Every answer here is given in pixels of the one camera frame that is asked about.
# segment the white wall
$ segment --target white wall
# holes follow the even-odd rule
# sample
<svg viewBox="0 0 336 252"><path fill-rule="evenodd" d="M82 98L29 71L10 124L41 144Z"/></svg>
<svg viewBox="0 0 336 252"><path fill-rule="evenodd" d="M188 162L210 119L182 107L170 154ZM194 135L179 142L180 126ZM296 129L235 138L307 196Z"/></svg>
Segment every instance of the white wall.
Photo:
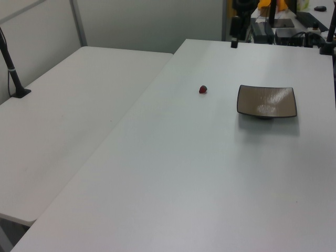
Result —
<svg viewBox="0 0 336 252"><path fill-rule="evenodd" d="M24 87L80 48L69 0L46 0L1 28ZM0 104L7 99L7 67L0 55Z"/></svg>
<svg viewBox="0 0 336 252"><path fill-rule="evenodd" d="M175 53L187 38L222 39L223 2L75 0L75 5L89 46Z"/></svg>

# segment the strawberry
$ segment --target strawberry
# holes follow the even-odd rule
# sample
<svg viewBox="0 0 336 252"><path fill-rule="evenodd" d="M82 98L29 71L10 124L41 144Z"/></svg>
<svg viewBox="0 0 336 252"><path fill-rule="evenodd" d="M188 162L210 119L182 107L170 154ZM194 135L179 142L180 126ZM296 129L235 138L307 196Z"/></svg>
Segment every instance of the strawberry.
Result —
<svg viewBox="0 0 336 252"><path fill-rule="evenodd" d="M207 90L208 90L208 89L207 89L206 86L201 86L200 89L199 89L199 92L200 92L200 93L206 93Z"/></svg>

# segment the floor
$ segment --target floor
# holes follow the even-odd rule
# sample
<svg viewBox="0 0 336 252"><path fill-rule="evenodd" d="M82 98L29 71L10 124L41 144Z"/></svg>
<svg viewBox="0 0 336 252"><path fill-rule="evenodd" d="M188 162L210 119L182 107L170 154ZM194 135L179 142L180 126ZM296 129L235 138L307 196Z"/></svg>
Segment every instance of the floor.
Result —
<svg viewBox="0 0 336 252"><path fill-rule="evenodd" d="M0 252L10 252L29 228L0 218Z"/></svg>

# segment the white table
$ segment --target white table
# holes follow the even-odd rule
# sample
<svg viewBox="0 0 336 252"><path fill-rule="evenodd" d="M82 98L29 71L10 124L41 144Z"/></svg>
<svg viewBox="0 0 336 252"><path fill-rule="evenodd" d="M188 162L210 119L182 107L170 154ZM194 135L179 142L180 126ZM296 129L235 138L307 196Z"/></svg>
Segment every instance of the white table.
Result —
<svg viewBox="0 0 336 252"><path fill-rule="evenodd" d="M241 84L298 117L238 114ZM330 56L187 40L13 252L333 251L335 134Z"/></svg>
<svg viewBox="0 0 336 252"><path fill-rule="evenodd" d="M30 226L171 54L83 47L0 106L0 217Z"/></svg>
<svg viewBox="0 0 336 252"><path fill-rule="evenodd" d="M325 12L317 12L314 10L314 8L316 6L325 6L327 8L327 10ZM311 15L313 15L317 20L319 20L321 23L323 23L325 25L326 28L329 29L330 27L330 22L331 22L331 17L332 17L332 13L334 11L334 2L332 0L310 0L309 1L309 6L308 8L304 9L304 10L300 10L302 12L309 12ZM256 9L251 17L252 18L257 18L257 22L264 22L265 18L264 17L260 17L260 11L258 9ZM282 11L282 12L278 12L276 13L276 18L289 18L293 21L293 24L295 26L295 28L299 28L302 30L306 30L306 28L296 19L296 16L293 12L291 12L290 10L286 10L286 11ZM322 33L323 37L327 37L328 35L328 31Z"/></svg>

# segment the square plate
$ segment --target square plate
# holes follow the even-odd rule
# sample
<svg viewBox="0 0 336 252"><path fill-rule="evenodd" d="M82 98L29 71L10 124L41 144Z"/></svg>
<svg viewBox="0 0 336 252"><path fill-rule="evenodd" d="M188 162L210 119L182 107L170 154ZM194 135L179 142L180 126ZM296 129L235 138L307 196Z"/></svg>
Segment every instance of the square plate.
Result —
<svg viewBox="0 0 336 252"><path fill-rule="evenodd" d="M240 85L237 112L260 118L296 117L293 88L266 88Z"/></svg>

